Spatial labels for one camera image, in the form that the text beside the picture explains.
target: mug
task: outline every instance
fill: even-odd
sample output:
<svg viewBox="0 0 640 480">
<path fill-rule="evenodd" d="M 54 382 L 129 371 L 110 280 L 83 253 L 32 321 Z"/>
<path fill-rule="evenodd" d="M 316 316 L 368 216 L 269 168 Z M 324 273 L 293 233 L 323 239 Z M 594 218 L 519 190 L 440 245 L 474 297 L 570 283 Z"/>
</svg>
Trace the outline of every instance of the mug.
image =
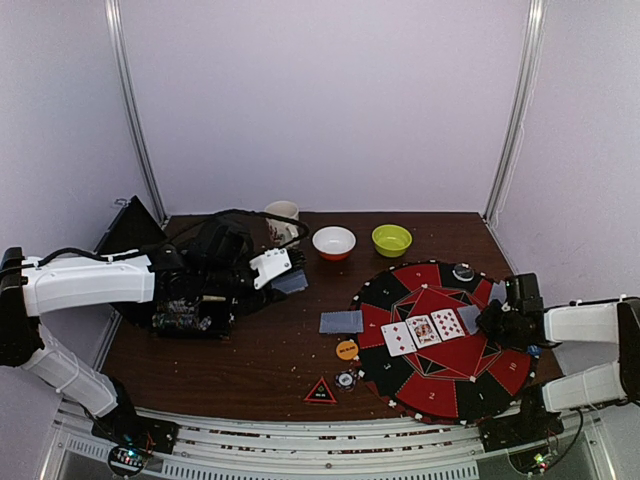
<svg viewBox="0 0 640 480">
<path fill-rule="evenodd" d="M 271 213 L 272 215 L 279 215 L 285 218 L 291 218 L 293 220 L 298 220 L 298 205 L 293 202 L 289 202 L 287 200 L 280 200 L 278 202 L 273 202 L 267 205 L 264 209 L 265 212 Z M 280 222 L 278 220 L 271 220 L 267 218 L 267 225 L 269 226 L 269 236 L 271 237 L 271 242 L 279 247 L 280 245 L 284 245 L 288 241 L 296 238 L 298 236 L 298 229 L 295 225 L 290 223 Z M 292 243 L 289 247 L 294 247 L 298 245 L 299 242 Z"/>
</svg>

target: dark brown tabletop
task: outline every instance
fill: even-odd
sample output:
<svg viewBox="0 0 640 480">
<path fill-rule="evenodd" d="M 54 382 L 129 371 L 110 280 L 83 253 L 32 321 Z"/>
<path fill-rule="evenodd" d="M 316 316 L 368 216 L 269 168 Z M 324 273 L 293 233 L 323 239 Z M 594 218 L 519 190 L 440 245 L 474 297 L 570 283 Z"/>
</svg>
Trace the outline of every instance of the dark brown tabletop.
<svg viewBox="0 0 640 480">
<path fill-rule="evenodd" d="M 174 217 L 177 231 L 200 217 Z M 321 376 L 330 385 L 349 367 L 335 347 L 345 336 L 318 333 L 320 314 L 346 310 L 362 284 L 403 262 L 438 259 L 469 263 L 489 277 L 511 270 L 481 217 L 471 213 L 302 213 L 312 233 L 327 225 L 352 230 L 357 245 L 343 262 L 328 262 L 302 242 L 309 288 L 286 301 L 240 318 L 230 340 L 156 338 L 127 322 L 120 326 L 104 372 L 120 379 L 138 406 L 168 412 L 244 420 L 334 421 L 396 417 L 360 384 L 353 392 L 334 389 L 337 405 L 302 400 Z M 263 221 L 250 221 L 257 248 L 265 242 Z M 378 255 L 372 230 L 384 223 L 409 229 L 413 245 L 400 259 Z M 561 376 L 551 352 L 538 365 L 537 381 Z"/>
</svg>

